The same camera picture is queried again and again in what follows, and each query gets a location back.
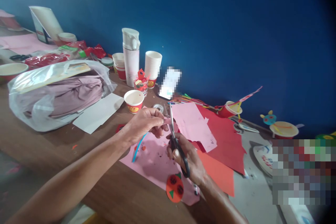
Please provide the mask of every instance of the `scissor handle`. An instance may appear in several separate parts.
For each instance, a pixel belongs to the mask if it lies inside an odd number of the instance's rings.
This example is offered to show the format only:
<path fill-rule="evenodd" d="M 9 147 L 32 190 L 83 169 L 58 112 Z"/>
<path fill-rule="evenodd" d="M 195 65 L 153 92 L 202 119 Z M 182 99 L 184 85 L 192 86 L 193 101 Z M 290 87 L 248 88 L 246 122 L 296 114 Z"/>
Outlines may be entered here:
<path fill-rule="evenodd" d="M 185 156 L 180 144 L 178 143 L 177 138 L 174 138 L 173 136 L 170 137 L 171 140 L 171 149 L 172 151 L 174 151 L 175 149 L 177 149 L 181 155 L 181 158 L 183 160 L 184 166 L 186 171 L 184 171 L 184 169 L 181 167 L 182 170 L 182 174 L 186 177 L 189 178 L 190 177 L 190 169 L 189 169 L 189 164 L 188 164 L 188 160 L 187 157 Z"/>

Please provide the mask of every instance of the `blue straw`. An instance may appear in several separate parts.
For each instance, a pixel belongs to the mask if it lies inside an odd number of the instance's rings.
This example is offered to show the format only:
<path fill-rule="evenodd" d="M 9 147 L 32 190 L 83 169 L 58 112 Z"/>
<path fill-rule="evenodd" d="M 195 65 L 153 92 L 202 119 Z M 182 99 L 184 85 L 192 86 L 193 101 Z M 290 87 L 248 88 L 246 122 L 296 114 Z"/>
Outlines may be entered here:
<path fill-rule="evenodd" d="M 142 143 L 142 140 L 145 138 L 145 136 L 147 135 L 147 133 L 141 138 L 140 142 L 138 143 L 138 146 L 136 147 L 136 150 L 135 150 L 135 153 L 134 153 L 134 157 L 133 157 L 132 163 L 134 163 L 134 161 L 135 161 L 135 157 L 137 156 L 138 149 L 139 149 L 139 147 L 140 147 L 140 144 Z"/>

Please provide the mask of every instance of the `white plastic bag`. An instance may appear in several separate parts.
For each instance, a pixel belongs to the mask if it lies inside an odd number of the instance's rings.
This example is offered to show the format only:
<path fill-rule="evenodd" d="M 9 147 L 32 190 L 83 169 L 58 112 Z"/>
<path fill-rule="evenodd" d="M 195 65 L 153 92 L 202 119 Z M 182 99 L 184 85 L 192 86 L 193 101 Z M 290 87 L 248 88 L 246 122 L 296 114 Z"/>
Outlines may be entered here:
<path fill-rule="evenodd" d="M 68 78 L 79 74 L 79 72 L 76 71 L 81 69 L 83 63 L 91 70 L 95 70 L 102 78 L 104 82 L 104 96 L 115 90 L 117 84 L 111 82 L 109 69 L 99 62 L 89 60 L 65 61 L 22 73 L 11 80 L 8 83 L 10 109 L 17 118 L 34 130 L 40 132 L 54 130 L 70 123 L 81 114 L 81 111 L 59 118 L 50 118 L 49 116 L 54 110 L 55 94 L 48 88 L 41 89 L 41 98 L 33 105 L 30 115 L 26 113 L 27 107 L 22 106 L 17 101 L 30 99 L 31 90 L 57 82 L 64 79 L 64 77 Z"/>

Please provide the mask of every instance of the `green triangle cutout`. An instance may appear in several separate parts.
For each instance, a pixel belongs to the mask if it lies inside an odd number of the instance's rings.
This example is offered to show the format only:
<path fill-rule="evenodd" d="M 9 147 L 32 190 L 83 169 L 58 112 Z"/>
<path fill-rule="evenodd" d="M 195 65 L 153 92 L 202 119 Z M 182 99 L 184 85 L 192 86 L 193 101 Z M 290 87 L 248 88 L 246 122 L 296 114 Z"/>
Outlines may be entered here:
<path fill-rule="evenodd" d="M 171 190 L 169 193 L 170 193 L 171 198 L 174 198 L 174 190 Z"/>
<path fill-rule="evenodd" d="M 177 173 L 177 174 L 175 174 L 177 177 L 179 177 L 180 179 L 182 179 L 181 178 L 181 173 Z"/>

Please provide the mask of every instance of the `wooden table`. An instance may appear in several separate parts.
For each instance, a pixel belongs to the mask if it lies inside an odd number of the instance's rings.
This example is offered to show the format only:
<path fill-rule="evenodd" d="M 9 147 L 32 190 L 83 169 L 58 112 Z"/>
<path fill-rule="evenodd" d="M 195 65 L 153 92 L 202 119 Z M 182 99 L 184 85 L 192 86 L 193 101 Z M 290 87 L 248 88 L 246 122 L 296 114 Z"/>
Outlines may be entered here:
<path fill-rule="evenodd" d="M 116 74 L 119 96 L 131 90 Z M 166 101 L 157 97 L 156 88 L 149 90 L 144 105 L 152 107 Z M 8 106 L 7 85 L 0 85 L 0 149 L 36 174 L 50 179 L 62 169 L 84 156 L 115 134 L 118 124 L 132 117 L 125 103 L 93 134 L 73 124 L 40 133 L 15 117 Z M 212 223 L 206 202 L 201 198 L 193 206 L 172 203 L 166 192 L 121 162 L 115 163 L 86 195 L 83 202 L 112 223 Z"/>

